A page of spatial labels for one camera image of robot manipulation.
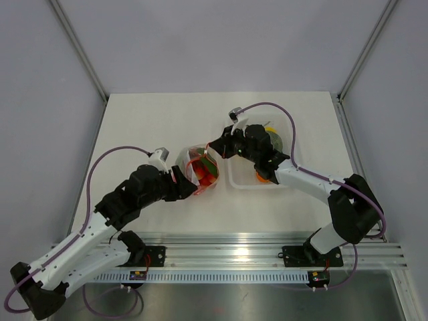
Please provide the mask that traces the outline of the green netted melon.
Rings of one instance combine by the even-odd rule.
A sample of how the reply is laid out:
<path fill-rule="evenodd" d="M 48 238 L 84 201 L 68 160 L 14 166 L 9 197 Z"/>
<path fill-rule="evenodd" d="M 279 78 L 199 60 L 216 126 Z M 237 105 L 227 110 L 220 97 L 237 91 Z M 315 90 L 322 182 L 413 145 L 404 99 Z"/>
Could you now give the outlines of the green netted melon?
<path fill-rule="evenodd" d="M 267 133 L 270 136 L 270 141 L 273 148 L 279 152 L 283 152 L 283 142 L 281 136 L 278 133 L 270 130 L 268 130 Z"/>

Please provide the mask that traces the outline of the red lychee bunch with leaves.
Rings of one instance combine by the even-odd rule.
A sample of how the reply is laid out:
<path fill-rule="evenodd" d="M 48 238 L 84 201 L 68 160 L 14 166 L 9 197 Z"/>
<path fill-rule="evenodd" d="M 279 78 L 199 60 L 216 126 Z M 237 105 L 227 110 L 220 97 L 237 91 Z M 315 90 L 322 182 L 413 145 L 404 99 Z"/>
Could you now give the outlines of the red lychee bunch with leaves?
<path fill-rule="evenodd" d="M 189 160 L 185 167 L 188 178 L 201 189 L 214 185 L 219 177 L 215 159 L 203 147 L 190 148 L 188 156 Z"/>

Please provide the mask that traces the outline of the clear zip top bag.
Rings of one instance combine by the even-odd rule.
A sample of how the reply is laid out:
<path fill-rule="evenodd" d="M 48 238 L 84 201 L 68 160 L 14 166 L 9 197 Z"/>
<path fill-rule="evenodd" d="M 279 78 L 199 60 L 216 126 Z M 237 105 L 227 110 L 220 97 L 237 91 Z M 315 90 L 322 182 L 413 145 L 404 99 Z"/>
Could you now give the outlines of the clear zip top bag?
<path fill-rule="evenodd" d="M 209 143 L 183 148 L 175 164 L 197 187 L 193 195 L 200 195 L 206 190 L 213 189 L 219 180 L 219 167 L 209 152 Z"/>

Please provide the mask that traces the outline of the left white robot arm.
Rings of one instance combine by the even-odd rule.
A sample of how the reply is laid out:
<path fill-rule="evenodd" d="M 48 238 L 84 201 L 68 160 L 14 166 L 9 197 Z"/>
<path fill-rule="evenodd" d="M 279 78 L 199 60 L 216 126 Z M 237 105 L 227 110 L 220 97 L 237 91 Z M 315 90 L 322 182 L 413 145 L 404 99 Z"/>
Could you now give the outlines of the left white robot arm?
<path fill-rule="evenodd" d="M 85 219 L 81 230 L 32 263 L 16 263 L 10 270 L 24 302 L 37 320 L 56 313 L 78 288 L 116 266 L 148 263 L 146 246 L 124 227 L 157 201 L 190 197 L 197 186 L 178 166 L 160 171 L 141 165 L 105 195 Z"/>

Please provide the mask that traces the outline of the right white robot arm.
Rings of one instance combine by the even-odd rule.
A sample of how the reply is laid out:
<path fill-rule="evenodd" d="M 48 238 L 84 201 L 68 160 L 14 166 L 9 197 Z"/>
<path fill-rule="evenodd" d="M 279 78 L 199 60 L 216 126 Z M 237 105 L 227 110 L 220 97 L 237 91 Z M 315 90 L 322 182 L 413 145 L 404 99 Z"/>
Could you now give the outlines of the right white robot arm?
<path fill-rule="evenodd" d="M 283 250 L 288 267 L 334 265 L 334 255 L 341 245 L 356 245 L 385 216 L 368 183 L 357 174 L 335 179 L 314 173 L 295 164 L 291 156 L 274 148 L 271 136 L 260 124 L 245 130 L 232 126 L 209 143 L 219 156 L 240 156 L 253 163 L 256 172 L 277 185 L 295 188 L 325 203 L 331 222 L 321 227 L 292 251 Z"/>

